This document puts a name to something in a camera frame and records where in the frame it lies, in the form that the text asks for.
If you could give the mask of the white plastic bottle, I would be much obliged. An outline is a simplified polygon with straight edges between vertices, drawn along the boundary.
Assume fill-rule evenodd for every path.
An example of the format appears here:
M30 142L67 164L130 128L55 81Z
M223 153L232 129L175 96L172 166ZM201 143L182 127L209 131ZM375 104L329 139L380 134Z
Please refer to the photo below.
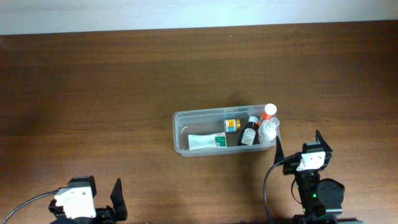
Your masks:
M258 129L258 140L261 144L270 144L277 136L277 128L280 121L277 118L271 118L261 124Z

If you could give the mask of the small gold lid jar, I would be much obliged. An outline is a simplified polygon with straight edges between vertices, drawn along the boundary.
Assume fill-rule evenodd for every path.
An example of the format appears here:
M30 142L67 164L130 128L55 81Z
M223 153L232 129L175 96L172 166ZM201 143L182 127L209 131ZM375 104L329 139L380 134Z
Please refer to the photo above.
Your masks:
M225 119L223 126L226 133L236 132L241 129L241 121L239 119Z

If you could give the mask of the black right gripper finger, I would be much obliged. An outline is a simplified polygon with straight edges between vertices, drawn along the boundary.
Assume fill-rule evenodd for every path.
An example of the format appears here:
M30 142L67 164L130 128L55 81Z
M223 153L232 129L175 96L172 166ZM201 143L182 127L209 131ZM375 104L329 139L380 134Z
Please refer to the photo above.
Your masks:
M282 145L278 136L276 136L276 150L275 150L275 157L274 157L274 165L281 166L284 163L285 156L282 149Z
M326 141L324 140L324 138L322 137L322 135L318 129L316 130L315 135L316 135L317 141L320 143L320 145L322 146L324 151L326 153L332 153L331 147L326 143Z

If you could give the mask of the dark bottle white cap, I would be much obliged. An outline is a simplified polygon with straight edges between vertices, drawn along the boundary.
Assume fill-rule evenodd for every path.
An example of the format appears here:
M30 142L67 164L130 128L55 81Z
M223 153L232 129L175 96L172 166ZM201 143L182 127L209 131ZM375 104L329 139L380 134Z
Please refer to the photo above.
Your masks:
M259 119L255 116L250 116L247 125L241 131L238 140L238 146L252 146L257 136Z

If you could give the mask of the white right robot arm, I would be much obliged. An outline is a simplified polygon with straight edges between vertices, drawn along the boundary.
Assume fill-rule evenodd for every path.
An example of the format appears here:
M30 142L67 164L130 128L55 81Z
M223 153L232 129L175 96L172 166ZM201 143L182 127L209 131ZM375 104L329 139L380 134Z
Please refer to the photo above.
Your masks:
M361 223L360 220L339 220L342 214L342 203L345 198L345 186L334 179L321 179L320 171L329 164L333 150L324 140L319 131L315 131L315 141L303 144L302 150L290 156L285 156L281 139L274 137L269 143L261 144L256 141L252 146L236 147L188 147L182 152L185 157L212 156L232 154L237 152L254 152L276 147L273 165L266 172L262 191L264 206L269 221L273 219L267 201L267 180L271 172L278 166L283 167L284 175L293 175L292 187L296 186L303 210L302 215L294 215L294 223Z

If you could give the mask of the white green medicine box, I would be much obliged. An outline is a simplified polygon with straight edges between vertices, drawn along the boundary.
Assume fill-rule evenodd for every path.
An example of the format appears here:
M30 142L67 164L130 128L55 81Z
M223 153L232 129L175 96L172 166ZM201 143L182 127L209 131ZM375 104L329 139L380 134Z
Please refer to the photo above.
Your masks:
M227 147L226 134L215 133L207 135L188 135L189 150L214 148L214 147Z

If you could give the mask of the orange tube white cap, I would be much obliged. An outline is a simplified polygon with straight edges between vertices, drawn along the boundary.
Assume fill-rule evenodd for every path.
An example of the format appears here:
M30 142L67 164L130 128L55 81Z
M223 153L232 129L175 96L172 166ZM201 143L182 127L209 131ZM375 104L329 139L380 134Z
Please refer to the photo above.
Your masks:
M277 107L276 105L272 104L272 103L268 103L265 105L264 107L264 112L263 114L260 116L257 125L260 127L264 122L268 122L271 118L274 117L274 115L277 112Z

